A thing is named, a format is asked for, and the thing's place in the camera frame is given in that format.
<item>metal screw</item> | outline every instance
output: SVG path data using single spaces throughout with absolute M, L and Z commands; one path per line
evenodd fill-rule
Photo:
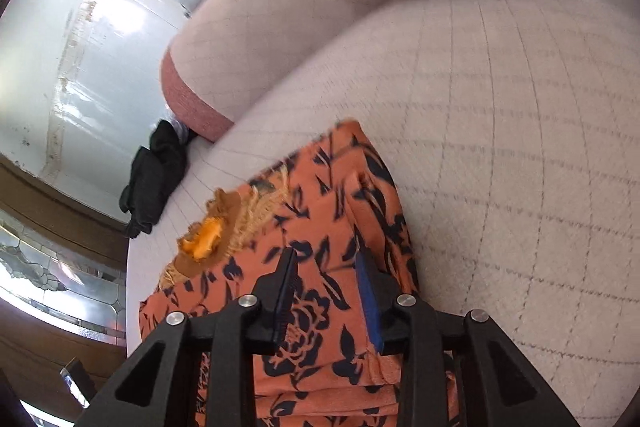
M 166 316 L 166 323 L 170 326 L 177 326 L 178 324 L 182 324 L 184 320 L 184 313 L 182 312 L 171 312 Z
M 413 295 L 409 295 L 408 293 L 403 293 L 402 295 L 398 296 L 396 302 L 404 307 L 413 306 L 415 304 L 415 297 Z
M 240 304 L 242 308 L 250 308 L 251 306 L 255 306 L 257 303 L 258 298 L 251 293 L 247 293 L 247 295 L 243 295 L 238 298 L 238 304 Z
M 471 319 L 476 322 L 487 322 L 489 314 L 484 310 L 471 310 Z

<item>orange floral fabric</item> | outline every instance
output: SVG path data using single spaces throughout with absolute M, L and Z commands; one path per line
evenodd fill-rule
M 393 427 L 401 360 L 382 357 L 367 330 L 358 256 L 372 255 L 404 293 L 417 292 L 414 258 L 393 179 L 359 124 L 338 124 L 238 188 L 277 190 L 287 169 L 289 198 L 244 250 L 140 306 L 144 339 L 167 314 L 217 312 L 273 272 L 285 247 L 298 258 L 286 337 L 272 357 L 254 357 L 258 424 L 269 427 Z M 204 425 L 209 360 L 204 356 L 197 421 Z M 449 415 L 457 400 L 452 372 Z

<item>grid pattern fabric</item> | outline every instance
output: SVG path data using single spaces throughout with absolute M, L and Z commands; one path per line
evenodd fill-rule
M 206 0 L 172 43 L 171 57 L 183 83 L 235 122 L 310 54 L 383 1 Z
M 639 57 L 640 0 L 393 0 L 193 144 L 132 242 L 129 294 L 214 188 L 353 117 L 398 186 L 423 297 L 489 311 L 583 427 L 613 425 L 640 384 Z

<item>black cloth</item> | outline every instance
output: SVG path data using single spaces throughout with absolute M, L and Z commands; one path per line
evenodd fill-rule
M 161 120 L 151 135 L 149 149 L 138 149 L 131 164 L 129 185 L 120 195 L 120 209 L 131 213 L 126 230 L 129 237 L 151 233 L 186 170 L 186 144 L 180 144 L 174 127 Z

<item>white wall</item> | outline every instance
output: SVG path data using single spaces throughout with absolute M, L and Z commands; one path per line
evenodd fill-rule
M 0 18 L 0 153 L 126 221 L 118 195 L 165 115 L 159 61 L 184 20 L 171 0 L 11 0 Z

